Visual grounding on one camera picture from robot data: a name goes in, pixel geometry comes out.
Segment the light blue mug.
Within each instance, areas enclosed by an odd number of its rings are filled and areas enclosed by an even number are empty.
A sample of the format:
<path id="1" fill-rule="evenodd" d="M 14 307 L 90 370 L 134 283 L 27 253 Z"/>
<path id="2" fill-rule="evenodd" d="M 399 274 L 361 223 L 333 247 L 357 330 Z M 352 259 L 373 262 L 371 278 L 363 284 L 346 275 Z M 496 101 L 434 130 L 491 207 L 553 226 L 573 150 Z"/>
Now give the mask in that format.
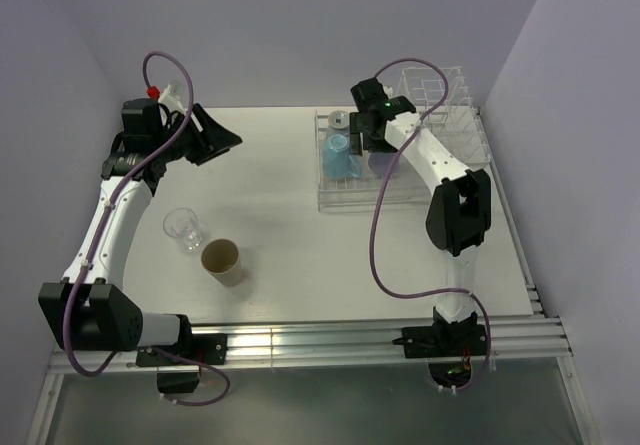
<path id="1" fill-rule="evenodd" d="M 325 141 L 322 160 L 323 172 L 329 179 L 359 178 L 362 175 L 361 162 L 351 154 L 350 141 L 345 135 L 332 135 Z"/>

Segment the grey-blue ceramic cup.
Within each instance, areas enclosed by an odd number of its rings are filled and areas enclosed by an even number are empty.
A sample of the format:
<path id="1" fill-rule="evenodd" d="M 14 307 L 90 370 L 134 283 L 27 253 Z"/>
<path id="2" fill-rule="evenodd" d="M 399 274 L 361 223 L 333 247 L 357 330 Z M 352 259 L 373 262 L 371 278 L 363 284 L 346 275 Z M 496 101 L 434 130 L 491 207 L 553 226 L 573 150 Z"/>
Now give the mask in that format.
<path id="1" fill-rule="evenodd" d="M 328 125 L 335 130 L 348 130 L 349 113 L 344 110 L 335 110 L 327 117 Z"/>

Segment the purple plastic cup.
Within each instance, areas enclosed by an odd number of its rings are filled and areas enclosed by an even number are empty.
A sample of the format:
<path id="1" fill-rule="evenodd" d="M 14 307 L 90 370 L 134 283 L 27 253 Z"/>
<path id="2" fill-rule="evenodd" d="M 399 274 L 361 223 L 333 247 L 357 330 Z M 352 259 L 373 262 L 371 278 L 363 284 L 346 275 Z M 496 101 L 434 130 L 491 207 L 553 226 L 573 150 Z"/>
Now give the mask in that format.
<path id="1" fill-rule="evenodd" d="M 392 164 L 394 157 L 394 153 L 374 152 L 369 155 L 367 164 L 374 175 L 383 177 Z"/>

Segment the clear glass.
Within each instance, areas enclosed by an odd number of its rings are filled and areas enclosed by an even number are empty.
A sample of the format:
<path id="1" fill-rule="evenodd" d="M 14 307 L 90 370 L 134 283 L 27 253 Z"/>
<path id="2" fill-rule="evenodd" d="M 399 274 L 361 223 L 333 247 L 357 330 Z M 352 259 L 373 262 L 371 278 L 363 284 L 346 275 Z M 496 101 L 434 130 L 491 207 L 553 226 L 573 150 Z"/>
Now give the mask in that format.
<path id="1" fill-rule="evenodd" d="M 168 237 L 188 251 L 196 250 L 204 239 L 197 215 L 188 208 L 170 211 L 163 220 L 163 230 Z"/>

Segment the beige paper cup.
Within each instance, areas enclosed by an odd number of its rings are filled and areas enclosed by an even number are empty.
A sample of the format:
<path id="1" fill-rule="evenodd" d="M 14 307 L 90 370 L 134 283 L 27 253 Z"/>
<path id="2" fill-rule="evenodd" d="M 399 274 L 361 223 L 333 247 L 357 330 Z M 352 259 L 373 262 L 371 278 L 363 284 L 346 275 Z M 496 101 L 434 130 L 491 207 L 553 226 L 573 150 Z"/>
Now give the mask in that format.
<path id="1" fill-rule="evenodd" d="M 243 280 L 243 268 L 237 245 L 228 239 L 217 239 L 201 252 L 204 270 L 225 287 L 234 287 Z"/>

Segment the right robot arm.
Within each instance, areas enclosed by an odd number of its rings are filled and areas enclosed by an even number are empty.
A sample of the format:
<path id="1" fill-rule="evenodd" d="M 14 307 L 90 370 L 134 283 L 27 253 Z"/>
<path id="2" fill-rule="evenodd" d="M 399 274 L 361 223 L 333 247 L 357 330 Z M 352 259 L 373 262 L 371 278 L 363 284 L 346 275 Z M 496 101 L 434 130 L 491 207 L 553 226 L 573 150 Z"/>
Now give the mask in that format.
<path id="1" fill-rule="evenodd" d="M 405 96 L 391 98 L 377 78 L 354 85 L 356 109 L 349 116 L 358 151 L 391 154 L 392 166 L 405 159 L 431 194 L 425 229 L 442 252 L 446 283 L 430 291 L 433 322 L 404 335 L 407 357 L 489 356 L 488 314 L 473 292 L 478 250 L 491 227 L 491 179 L 458 160 L 429 131 L 429 110 L 418 112 Z"/>

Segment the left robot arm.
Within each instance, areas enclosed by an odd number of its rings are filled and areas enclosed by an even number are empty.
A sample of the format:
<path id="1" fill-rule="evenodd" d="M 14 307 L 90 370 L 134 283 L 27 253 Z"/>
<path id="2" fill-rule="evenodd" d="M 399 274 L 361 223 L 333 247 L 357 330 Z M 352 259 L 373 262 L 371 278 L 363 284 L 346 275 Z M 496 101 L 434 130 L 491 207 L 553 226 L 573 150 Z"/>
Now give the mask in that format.
<path id="1" fill-rule="evenodd" d="M 165 147 L 183 117 L 149 98 L 124 103 L 123 129 L 102 165 L 99 201 L 85 239 L 61 280 L 43 284 L 38 295 L 59 347 L 128 352 L 159 346 L 172 364 L 193 356 L 186 316 L 146 313 L 122 290 L 136 229 L 168 164 L 185 159 L 200 166 L 243 142 L 196 104 L 185 130 Z"/>

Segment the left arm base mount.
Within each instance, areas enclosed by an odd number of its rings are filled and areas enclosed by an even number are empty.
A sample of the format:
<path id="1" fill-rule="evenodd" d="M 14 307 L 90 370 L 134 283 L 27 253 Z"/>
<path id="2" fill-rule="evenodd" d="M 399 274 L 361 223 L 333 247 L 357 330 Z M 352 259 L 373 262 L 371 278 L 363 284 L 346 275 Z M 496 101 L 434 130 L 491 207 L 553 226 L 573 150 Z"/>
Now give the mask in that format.
<path id="1" fill-rule="evenodd" d="M 223 365 L 226 361 L 228 335 L 224 333 L 196 334 L 183 344 L 159 346 L 163 352 L 207 365 Z M 137 352 L 138 367 L 164 367 L 180 362 L 155 351 Z"/>

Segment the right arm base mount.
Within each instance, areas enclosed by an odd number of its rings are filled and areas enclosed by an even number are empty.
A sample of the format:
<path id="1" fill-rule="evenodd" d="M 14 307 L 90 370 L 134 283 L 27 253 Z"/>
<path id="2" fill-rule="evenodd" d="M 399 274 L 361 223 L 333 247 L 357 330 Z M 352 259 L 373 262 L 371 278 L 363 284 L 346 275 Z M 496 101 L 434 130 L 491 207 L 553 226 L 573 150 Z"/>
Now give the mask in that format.
<path id="1" fill-rule="evenodd" d="M 429 326 L 404 327 L 392 344 L 403 348 L 406 359 L 462 358 L 465 352 L 471 356 L 484 356 L 489 339 L 483 325 L 438 321 Z"/>

